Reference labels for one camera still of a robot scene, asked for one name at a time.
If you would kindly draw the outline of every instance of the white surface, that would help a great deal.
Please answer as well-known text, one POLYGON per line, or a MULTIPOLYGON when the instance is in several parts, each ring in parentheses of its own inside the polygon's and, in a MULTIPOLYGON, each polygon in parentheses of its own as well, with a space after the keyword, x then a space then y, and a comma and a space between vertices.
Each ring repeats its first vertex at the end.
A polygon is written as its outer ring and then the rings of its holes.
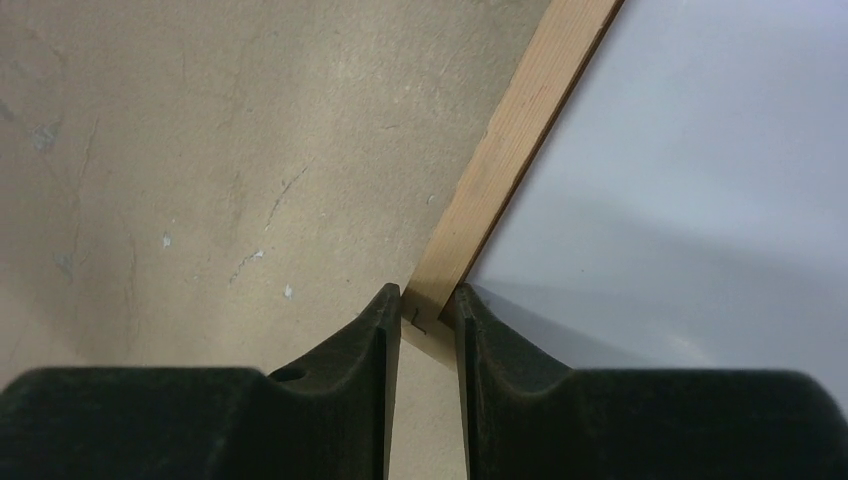
POLYGON ((628 0, 469 281, 577 367, 848 406, 848 2, 628 0))

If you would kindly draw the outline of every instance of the paint chip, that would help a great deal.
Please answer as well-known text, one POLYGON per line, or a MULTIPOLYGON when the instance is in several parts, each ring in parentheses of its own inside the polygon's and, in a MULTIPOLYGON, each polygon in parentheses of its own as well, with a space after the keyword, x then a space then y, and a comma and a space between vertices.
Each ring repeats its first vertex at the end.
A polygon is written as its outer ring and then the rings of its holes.
POLYGON ((39 125, 32 131, 32 146, 41 153, 49 152, 59 136, 62 122, 57 120, 50 125, 39 125))
POLYGON ((7 122, 15 121, 15 112, 3 100, 0 100, 0 117, 3 117, 3 120, 7 122))
POLYGON ((69 282, 74 281, 74 254, 73 253, 54 253, 53 263, 59 267, 59 270, 65 275, 69 282))

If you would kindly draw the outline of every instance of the concrete floor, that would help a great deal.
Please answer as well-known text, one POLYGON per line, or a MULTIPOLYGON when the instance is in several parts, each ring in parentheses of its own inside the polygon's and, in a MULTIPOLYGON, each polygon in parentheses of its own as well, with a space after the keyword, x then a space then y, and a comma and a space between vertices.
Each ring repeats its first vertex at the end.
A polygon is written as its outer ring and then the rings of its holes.
MULTIPOLYGON (((283 365, 403 286, 547 0, 0 0, 0 382, 283 365)), ((404 344, 392 477, 464 478, 404 344)))

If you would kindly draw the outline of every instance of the wooden strip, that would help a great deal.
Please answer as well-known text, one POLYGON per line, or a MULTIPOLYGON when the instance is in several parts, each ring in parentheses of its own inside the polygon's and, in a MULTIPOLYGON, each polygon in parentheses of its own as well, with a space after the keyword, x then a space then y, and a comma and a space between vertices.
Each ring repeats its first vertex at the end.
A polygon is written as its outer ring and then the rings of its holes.
POLYGON ((428 343, 452 343, 450 329, 437 321, 439 314, 622 2, 552 0, 542 17, 403 293, 404 318, 413 323, 405 328, 405 338, 425 351, 432 350, 428 343))

